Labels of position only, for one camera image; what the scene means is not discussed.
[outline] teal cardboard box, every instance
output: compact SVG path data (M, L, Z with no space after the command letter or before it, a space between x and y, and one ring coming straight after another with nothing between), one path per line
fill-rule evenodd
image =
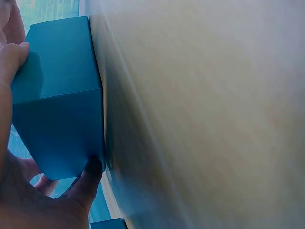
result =
M30 54L12 84L13 125L50 180L104 160L103 89L87 17L32 25Z

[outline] box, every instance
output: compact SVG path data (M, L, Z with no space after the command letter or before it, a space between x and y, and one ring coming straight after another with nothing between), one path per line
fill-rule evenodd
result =
M103 89L87 17L32 25L30 53L12 84L13 125L50 180L104 160Z

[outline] wall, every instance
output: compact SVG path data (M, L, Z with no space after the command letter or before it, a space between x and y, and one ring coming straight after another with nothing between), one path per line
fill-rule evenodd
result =
M86 7L128 227L302 228L304 2Z

